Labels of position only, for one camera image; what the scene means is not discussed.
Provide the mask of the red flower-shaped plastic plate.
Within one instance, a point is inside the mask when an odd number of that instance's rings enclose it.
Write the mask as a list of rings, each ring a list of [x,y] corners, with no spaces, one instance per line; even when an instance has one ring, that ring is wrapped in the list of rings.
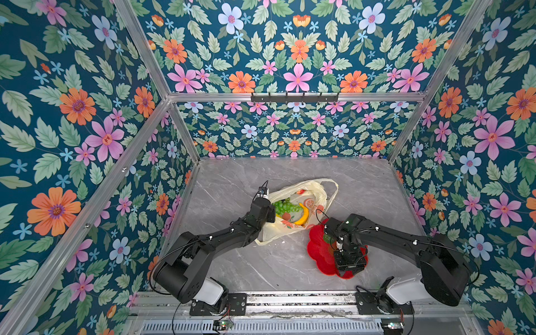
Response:
[[[333,218],[325,219],[310,230],[307,253],[315,261],[320,272],[327,276],[337,276],[342,279],[351,279],[359,273],[339,272],[333,255],[336,249],[335,243],[339,240],[343,240],[346,243],[360,244],[351,235],[352,230],[347,221]]]

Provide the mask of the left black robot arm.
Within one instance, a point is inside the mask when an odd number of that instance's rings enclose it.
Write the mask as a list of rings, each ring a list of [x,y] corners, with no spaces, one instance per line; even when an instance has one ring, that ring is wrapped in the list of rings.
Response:
[[[185,304],[192,300],[220,306],[226,287],[207,276],[218,256],[253,243],[265,223],[275,222],[276,211],[266,198],[256,198],[250,210],[229,227],[209,234],[182,233],[152,269],[152,279],[168,294]]]

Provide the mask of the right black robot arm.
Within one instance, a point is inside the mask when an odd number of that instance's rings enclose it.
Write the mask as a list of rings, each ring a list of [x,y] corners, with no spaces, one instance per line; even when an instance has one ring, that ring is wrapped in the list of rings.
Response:
[[[414,301],[430,300],[456,307],[470,282],[470,265],[446,237],[425,237],[381,226],[352,214],[340,221],[329,218],[324,233],[334,246],[337,272],[356,275],[367,266],[369,248],[374,247],[410,262],[420,273],[385,279],[373,301],[383,313]]]

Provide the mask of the green fake grapes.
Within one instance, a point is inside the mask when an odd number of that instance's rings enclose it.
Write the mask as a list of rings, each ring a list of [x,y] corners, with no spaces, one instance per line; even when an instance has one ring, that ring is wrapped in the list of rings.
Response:
[[[278,216],[283,216],[284,214],[292,214],[300,212],[302,210],[299,205],[290,202],[289,198],[275,202],[274,207]]]

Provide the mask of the yellow fake banana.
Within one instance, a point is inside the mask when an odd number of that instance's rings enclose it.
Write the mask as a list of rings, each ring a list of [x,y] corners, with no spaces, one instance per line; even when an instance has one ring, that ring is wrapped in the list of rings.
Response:
[[[303,226],[307,223],[308,221],[308,218],[309,218],[309,208],[307,206],[305,206],[303,203],[299,203],[298,204],[302,210],[302,215],[301,217],[295,221],[293,224],[296,225],[296,226]]]

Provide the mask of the white vent grille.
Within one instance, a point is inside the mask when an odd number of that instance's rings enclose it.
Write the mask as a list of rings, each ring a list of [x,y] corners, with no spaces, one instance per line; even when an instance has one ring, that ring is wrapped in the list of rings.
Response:
[[[348,319],[235,319],[221,326],[212,319],[144,322],[142,334],[383,334],[375,321]]]

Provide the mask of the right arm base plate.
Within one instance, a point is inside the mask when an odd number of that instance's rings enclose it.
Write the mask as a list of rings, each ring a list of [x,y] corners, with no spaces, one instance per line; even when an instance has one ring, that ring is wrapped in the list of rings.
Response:
[[[386,294],[377,295],[365,291],[355,293],[357,310],[361,315],[413,315],[410,304],[396,304]]]

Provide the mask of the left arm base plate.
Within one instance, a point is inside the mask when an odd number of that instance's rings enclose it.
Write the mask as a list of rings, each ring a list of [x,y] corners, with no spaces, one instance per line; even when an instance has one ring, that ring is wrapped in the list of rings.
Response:
[[[224,293],[216,304],[193,300],[190,316],[243,316],[246,314],[248,295],[246,293]]]

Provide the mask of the black hook rail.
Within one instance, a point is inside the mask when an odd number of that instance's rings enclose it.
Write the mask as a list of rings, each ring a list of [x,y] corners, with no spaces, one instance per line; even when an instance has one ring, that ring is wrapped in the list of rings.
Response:
[[[339,94],[324,93],[263,93],[251,94],[251,102],[259,103],[332,103],[339,100]]]

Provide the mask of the aluminium front rail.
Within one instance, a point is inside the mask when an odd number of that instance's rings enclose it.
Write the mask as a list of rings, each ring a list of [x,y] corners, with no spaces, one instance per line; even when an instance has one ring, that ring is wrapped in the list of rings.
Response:
[[[246,291],[230,293],[226,305],[232,316],[291,316],[333,315],[336,318],[361,317],[363,315],[406,316],[424,318],[472,318],[475,314],[470,305],[460,303],[448,307],[434,300],[422,300],[391,307],[378,307],[374,297],[364,290],[317,290],[317,291]],[[156,293],[140,293],[131,307],[131,316],[172,315],[215,316],[198,301],[180,305],[174,297]]]

